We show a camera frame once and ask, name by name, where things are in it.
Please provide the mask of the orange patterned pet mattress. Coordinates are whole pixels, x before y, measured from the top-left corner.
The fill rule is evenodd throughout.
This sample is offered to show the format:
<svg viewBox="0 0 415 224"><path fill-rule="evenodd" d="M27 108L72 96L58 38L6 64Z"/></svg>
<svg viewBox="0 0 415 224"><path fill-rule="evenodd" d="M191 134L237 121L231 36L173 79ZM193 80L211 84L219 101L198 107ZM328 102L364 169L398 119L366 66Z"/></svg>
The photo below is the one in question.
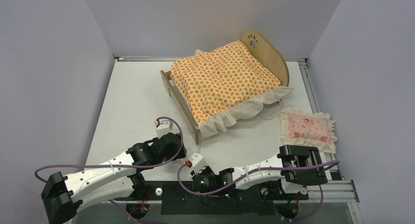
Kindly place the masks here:
<svg viewBox="0 0 415 224"><path fill-rule="evenodd" d="M294 92L264 67L241 41L176 60L171 78L202 138L250 119L265 105Z"/></svg>

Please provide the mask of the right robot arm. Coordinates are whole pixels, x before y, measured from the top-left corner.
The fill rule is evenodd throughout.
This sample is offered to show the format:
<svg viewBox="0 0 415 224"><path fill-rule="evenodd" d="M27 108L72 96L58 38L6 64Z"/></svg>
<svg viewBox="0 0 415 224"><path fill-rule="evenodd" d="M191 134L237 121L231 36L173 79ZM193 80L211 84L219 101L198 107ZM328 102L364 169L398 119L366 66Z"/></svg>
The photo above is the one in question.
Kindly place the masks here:
<svg viewBox="0 0 415 224"><path fill-rule="evenodd" d="M268 181L282 180L277 194L288 199L299 186L322 185L328 182L320 152L316 147L283 145L279 153L261 162L232 167L215 174L203 156L193 153L185 163L192 176L192 191L205 196L233 190L247 190Z"/></svg>

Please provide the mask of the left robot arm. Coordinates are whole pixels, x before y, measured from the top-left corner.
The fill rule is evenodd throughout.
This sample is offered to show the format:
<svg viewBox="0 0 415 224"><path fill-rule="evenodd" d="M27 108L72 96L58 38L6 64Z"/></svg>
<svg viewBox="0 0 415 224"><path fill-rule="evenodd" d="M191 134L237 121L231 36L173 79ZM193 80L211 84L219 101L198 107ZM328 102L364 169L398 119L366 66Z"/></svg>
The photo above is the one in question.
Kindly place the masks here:
<svg viewBox="0 0 415 224"><path fill-rule="evenodd" d="M145 198L151 194L151 186L142 171L184 158L185 154L182 135L167 133L136 143L109 161L87 166L86 170L68 175L53 173L41 192L48 221L63 224L81 209L115 198Z"/></svg>

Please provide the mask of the wooden pet bed frame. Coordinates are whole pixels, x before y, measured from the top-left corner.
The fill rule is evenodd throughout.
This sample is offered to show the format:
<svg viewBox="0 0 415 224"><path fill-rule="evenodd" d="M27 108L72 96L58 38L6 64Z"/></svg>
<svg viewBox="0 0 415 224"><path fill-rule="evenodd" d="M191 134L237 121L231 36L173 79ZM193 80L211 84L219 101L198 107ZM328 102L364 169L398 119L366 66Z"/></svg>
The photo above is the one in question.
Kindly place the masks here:
<svg viewBox="0 0 415 224"><path fill-rule="evenodd" d="M283 56L261 33L256 30L245 31L238 41L245 44L249 52L260 61L265 68L275 75L284 87L289 87L289 70ZM204 138L202 138L201 132L197 128L197 123L194 120L187 103L171 78L171 70L162 71L161 76L167 92L176 99L187 118L195 143L200 145Z"/></svg>

